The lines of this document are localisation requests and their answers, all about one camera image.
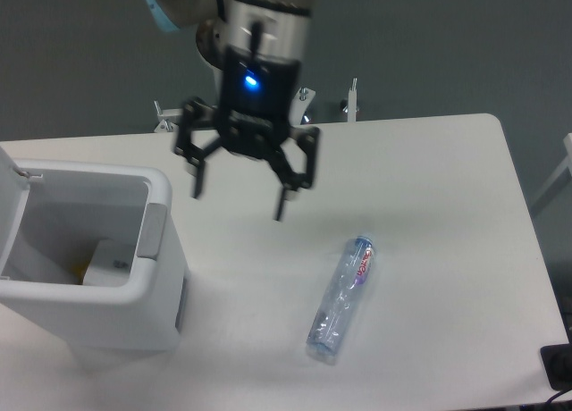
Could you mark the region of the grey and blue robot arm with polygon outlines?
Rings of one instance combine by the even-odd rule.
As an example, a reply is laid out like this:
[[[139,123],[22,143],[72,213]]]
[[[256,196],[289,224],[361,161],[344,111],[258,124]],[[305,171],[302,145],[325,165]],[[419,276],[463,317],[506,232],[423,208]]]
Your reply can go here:
[[[175,130],[173,151],[188,163],[200,197],[206,160],[218,149],[268,162],[282,185],[275,211],[315,180],[320,130],[307,109],[315,91],[298,84],[315,0],[145,0],[165,32],[196,26],[196,46],[213,70],[217,101],[199,97],[156,110]]]

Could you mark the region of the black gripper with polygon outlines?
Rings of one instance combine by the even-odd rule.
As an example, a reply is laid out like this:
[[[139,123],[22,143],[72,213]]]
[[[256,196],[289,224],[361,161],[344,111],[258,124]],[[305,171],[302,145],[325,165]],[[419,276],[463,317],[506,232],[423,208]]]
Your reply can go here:
[[[246,50],[228,47],[223,60],[223,83],[215,108],[199,97],[182,105],[172,151],[185,159],[195,178],[191,191],[203,191],[206,159],[223,147],[256,159],[270,149],[267,162],[280,182],[273,218],[281,221],[294,194],[314,187],[321,130],[316,126],[290,129],[290,105],[301,62],[252,57]],[[193,134],[216,129],[220,138],[197,146]],[[282,143],[288,138],[288,145]]]

